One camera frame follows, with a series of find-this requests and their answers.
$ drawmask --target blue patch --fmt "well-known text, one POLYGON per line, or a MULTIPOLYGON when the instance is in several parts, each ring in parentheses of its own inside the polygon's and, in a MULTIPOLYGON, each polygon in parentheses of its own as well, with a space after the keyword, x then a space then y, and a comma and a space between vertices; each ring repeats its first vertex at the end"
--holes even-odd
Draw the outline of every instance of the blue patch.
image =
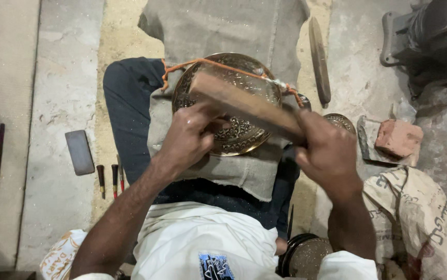
POLYGON ((235 280, 225 255, 199 254, 202 280, 235 280))

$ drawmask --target orange string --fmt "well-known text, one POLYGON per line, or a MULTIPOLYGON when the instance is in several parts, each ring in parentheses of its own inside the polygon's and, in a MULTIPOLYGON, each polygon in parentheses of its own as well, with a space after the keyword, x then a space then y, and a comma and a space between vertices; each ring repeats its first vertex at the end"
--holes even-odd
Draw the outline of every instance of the orange string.
MULTIPOLYGON (((168 73, 176 71, 176 70, 178 70, 180 68, 183 68, 183 67, 185 67, 185 66, 187 66, 189 64, 194 64, 196 62, 206 62, 208 64, 212 64, 212 65, 215 65, 215 66, 227 69, 227 70, 236 71, 236 72, 239 72, 241 74, 249 75, 251 77, 255 77, 255 78, 258 78, 258 79, 266 79, 266 78, 268 78, 267 74, 265 74, 265 73, 263 73, 262 75, 255 75, 253 73, 249 73, 249 72, 246 72, 246 71, 234 68, 234 67, 230 67, 230 66, 218 63, 218 62, 214 62, 212 60, 205 59, 205 58, 196 58, 196 59, 193 59, 191 61, 179 64, 179 65, 173 66, 173 67, 167 67, 166 63, 164 61, 164 58, 161 59, 161 61, 163 62, 163 65, 164 65, 164 75, 163 75, 163 83, 164 84, 163 84, 163 87, 161 88, 161 90, 166 90, 168 88, 168 73)), ((293 88, 291 88, 291 86, 289 86, 289 84, 286 84, 286 92, 284 92, 284 95, 289 95, 289 94, 293 94, 295 96, 295 99, 296 99, 296 102, 297 102, 298 106, 300 106, 300 108, 302 108, 303 107, 303 103, 301 102, 301 98, 298 95, 298 91, 293 89, 293 88)))

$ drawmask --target wooden stick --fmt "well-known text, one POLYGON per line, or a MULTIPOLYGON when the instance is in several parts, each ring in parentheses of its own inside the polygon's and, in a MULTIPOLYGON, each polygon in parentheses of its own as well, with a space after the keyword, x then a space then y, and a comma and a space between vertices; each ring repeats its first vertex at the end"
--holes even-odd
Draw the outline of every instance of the wooden stick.
POLYGON ((189 94, 208 97, 229 115, 248 120, 294 144, 306 142, 296 115, 214 76, 204 72, 196 73, 190 84, 189 94))

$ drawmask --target dark blue pants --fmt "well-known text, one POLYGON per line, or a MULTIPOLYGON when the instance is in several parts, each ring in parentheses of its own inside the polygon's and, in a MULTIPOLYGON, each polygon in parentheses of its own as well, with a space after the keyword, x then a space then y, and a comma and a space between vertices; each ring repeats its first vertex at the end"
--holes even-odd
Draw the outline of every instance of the dark blue pants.
MULTIPOLYGON (((151 118, 149 98, 163 86, 164 65, 160 59, 129 58, 113 62, 104 73, 104 95, 116 148, 127 181, 133 184, 149 165, 147 134, 151 118)), ((272 201, 262 202, 236 186, 219 185, 206 179, 173 182, 154 204, 195 201, 257 219, 264 228, 276 227, 286 238, 289 201, 300 174, 294 151, 288 146, 279 163, 272 201)))

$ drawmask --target white shirt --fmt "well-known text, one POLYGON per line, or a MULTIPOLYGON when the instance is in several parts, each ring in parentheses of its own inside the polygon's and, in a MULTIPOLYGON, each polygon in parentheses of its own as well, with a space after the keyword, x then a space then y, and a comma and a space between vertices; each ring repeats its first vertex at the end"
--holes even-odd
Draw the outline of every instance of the white shirt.
MULTIPOLYGON (((195 202, 153 205, 134 248, 137 264, 131 278, 282 279, 275 274, 276 239, 275 228, 266 230, 245 214, 195 202)), ((318 279, 377 279, 375 262, 339 251, 322 260, 318 279)))

